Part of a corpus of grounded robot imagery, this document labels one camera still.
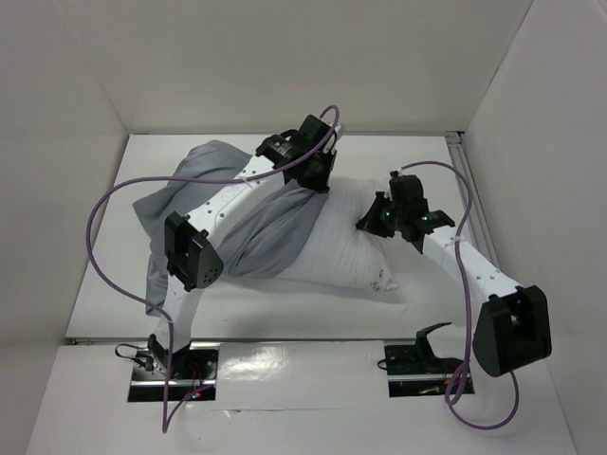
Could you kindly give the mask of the white pillow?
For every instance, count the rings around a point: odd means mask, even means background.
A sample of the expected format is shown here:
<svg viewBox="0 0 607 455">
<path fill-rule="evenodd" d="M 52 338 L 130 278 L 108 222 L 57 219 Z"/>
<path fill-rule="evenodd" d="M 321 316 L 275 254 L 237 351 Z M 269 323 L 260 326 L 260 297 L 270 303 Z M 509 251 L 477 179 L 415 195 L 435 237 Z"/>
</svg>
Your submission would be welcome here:
<svg viewBox="0 0 607 455">
<path fill-rule="evenodd" d="M 357 229 L 376 193 L 386 189 L 380 179 L 334 178 L 307 242 L 279 278 L 375 292 L 397 290 L 380 239 Z"/>
</svg>

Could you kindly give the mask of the grey pillowcase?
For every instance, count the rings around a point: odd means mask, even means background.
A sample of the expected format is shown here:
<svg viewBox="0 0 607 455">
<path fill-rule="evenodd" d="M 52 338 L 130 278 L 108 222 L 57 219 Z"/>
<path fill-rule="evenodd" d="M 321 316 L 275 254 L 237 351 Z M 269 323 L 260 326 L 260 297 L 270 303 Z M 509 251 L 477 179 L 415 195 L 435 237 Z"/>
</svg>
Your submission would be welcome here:
<svg viewBox="0 0 607 455">
<path fill-rule="evenodd" d="M 191 149 L 176 176 L 232 179 L 249 162 L 233 145 L 212 140 Z M 150 237 L 145 299 L 161 305 L 167 293 L 164 222 L 169 214 L 186 214 L 212 198 L 218 185 L 170 182 L 133 204 Z M 326 193 L 302 188 L 293 180 L 265 198 L 236 225 L 216 250 L 231 277 L 272 279 L 291 266 L 303 250 L 328 199 Z"/>
</svg>

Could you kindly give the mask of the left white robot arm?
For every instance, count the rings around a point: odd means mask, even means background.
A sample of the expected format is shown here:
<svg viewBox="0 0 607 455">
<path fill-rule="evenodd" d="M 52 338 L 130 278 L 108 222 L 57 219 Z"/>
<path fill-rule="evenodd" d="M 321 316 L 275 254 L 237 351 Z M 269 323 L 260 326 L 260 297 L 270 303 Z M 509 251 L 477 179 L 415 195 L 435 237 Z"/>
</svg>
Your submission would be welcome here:
<svg viewBox="0 0 607 455">
<path fill-rule="evenodd" d="M 160 321 L 148 339 L 153 365 L 163 376 L 175 378 L 186 370 L 193 319 L 204 289 L 224 270 L 218 248 L 228 233 L 291 181 L 326 192 L 342 134 L 338 121 L 309 115 L 299 129 L 266 137 L 233 184 L 186 214 L 173 212 L 166 218 L 168 288 Z"/>
</svg>

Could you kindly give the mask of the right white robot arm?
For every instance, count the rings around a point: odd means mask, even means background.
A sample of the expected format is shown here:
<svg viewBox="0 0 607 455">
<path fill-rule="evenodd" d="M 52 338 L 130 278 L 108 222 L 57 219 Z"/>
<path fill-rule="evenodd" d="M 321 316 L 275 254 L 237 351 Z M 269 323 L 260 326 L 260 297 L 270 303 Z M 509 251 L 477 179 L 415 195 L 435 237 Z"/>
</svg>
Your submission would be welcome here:
<svg viewBox="0 0 607 455">
<path fill-rule="evenodd" d="M 443 322 L 418 332 L 414 361 L 421 370 L 433 372 L 447 358 L 461 358 L 499 377 L 551 356 L 547 296 L 508 277 L 447 213 L 431 210 L 417 176 L 392 172 L 389 190 L 377 192 L 357 228 L 381 238 L 400 236 L 464 292 L 464 326 Z"/>
</svg>

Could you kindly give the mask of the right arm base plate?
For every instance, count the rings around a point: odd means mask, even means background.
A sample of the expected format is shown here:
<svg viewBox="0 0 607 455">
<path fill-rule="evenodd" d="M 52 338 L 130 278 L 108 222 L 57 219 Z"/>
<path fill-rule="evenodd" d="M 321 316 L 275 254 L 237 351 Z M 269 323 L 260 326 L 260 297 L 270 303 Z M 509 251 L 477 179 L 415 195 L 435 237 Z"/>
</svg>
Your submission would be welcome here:
<svg viewBox="0 0 607 455">
<path fill-rule="evenodd" d="M 443 395 L 462 361 L 453 358 L 424 360 L 412 344 L 387 344 L 377 367 L 386 372 L 391 398 Z"/>
</svg>

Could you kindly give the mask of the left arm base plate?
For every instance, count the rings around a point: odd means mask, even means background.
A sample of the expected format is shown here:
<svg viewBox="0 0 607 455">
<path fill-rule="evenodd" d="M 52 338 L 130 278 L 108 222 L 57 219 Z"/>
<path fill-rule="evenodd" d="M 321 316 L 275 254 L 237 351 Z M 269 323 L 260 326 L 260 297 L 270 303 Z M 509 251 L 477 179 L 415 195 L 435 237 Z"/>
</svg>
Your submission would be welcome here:
<svg viewBox="0 0 607 455">
<path fill-rule="evenodd" d="M 132 363 L 127 401 L 160 403 L 164 397 L 165 370 L 142 345 L 121 343 L 114 354 Z M 185 363 L 173 366 L 168 386 L 168 400 L 178 402 L 185 395 L 190 401 L 214 401 L 218 371 L 218 345 L 195 343 Z"/>
</svg>

